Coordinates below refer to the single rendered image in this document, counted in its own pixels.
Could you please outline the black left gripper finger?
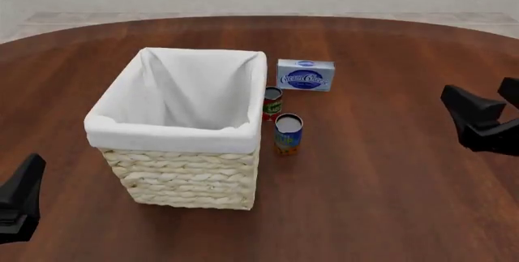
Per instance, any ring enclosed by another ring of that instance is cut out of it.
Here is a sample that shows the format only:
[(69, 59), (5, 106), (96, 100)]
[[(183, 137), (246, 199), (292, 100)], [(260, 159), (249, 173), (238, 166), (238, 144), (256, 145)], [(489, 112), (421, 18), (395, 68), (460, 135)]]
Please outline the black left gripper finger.
[(46, 161), (29, 154), (12, 176), (0, 186), (0, 209), (40, 215), (39, 198)]

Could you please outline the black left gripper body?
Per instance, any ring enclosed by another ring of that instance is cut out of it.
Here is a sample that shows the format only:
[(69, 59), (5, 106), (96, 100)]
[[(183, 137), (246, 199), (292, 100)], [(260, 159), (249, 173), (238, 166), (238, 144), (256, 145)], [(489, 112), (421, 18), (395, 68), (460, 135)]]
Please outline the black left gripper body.
[(12, 208), (0, 205), (0, 243), (28, 242), (41, 218), (39, 205)]

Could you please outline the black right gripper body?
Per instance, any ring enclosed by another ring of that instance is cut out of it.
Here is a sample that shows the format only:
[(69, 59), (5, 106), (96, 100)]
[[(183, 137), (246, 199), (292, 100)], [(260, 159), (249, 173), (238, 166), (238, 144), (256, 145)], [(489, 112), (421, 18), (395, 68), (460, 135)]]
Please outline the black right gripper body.
[(454, 125), (458, 142), (472, 152), (519, 155), (519, 118), (481, 128), (455, 117)]

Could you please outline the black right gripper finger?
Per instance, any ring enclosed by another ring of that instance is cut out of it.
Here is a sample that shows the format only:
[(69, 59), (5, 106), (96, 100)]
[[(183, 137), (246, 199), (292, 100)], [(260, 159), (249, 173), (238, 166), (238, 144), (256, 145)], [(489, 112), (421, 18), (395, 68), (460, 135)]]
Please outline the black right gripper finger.
[(514, 107), (519, 107), (519, 79), (505, 77), (497, 92), (508, 103)]
[(459, 120), (476, 127), (495, 127), (506, 103), (477, 96), (464, 88), (454, 85), (444, 86), (440, 100), (449, 113)]

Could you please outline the wicker basket with white liner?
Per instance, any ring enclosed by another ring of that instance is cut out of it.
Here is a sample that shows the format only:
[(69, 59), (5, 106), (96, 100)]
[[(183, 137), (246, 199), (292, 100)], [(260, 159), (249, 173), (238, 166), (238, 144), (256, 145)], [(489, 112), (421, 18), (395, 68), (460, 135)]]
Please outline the wicker basket with white liner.
[(146, 47), (84, 119), (136, 203), (250, 210), (267, 58), (233, 49)]

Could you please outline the blue cream cheese box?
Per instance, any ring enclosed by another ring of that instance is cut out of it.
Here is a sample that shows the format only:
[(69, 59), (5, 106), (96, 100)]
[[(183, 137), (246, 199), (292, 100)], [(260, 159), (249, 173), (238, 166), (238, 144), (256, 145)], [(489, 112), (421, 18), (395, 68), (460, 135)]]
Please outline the blue cream cheese box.
[(335, 70), (335, 62), (279, 59), (277, 61), (277, 87), (329, 92)]

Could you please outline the blue and orange labelled tin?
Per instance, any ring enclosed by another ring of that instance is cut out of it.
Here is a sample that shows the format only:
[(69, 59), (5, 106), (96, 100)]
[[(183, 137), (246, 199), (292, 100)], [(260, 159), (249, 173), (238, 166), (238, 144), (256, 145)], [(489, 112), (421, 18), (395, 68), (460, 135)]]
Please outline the blue and orange labelled tin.
[(275, 146), (279, 154), (296, 154), (302, 139), (303, 120), (296, 114), (284, 113), (275, 121)]

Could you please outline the red labelled tin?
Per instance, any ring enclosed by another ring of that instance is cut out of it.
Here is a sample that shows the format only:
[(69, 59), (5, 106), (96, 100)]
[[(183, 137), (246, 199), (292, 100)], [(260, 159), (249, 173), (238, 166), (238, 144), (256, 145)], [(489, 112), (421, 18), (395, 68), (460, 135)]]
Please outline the red labelled tin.
[(264, 93), (263, 120), (275, 121), (281, 115), (282, 91), (276, 86), (267, 86)]

